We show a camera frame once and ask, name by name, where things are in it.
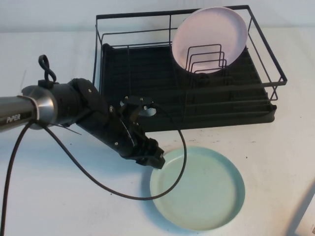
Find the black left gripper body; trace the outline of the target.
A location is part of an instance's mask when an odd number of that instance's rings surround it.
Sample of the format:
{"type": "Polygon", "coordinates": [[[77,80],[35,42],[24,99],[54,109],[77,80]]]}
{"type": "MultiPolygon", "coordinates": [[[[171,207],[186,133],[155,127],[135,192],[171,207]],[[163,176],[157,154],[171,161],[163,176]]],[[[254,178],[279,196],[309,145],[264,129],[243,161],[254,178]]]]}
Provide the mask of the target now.
{"type": "Polygon", "coordinates": [[[141,159],[148,155],[148,138],[143,130],[115,111],[102,113],[85,107],[78,115],[78,126],[124,159],[141,159]]]}

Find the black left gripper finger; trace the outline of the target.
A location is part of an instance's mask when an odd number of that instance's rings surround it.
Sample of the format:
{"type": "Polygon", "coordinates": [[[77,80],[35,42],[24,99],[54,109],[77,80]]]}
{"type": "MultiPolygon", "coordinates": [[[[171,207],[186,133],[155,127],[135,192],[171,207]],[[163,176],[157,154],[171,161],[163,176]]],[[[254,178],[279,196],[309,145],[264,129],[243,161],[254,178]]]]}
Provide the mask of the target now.
{"type": "Polygon", "coordinates": [[[142,166],[151,166],[156,169],[162,169],[164,166],[164,157],[139,156],[136,158],[136,163],[142,166]]]}
{"type": "Polygon", "coordinates": [[[145,144],[144,151],[147,163],[164,163],[165,159],[163,157],[164,150],[158,145],[155,139],[148,138],[145,144]]]}

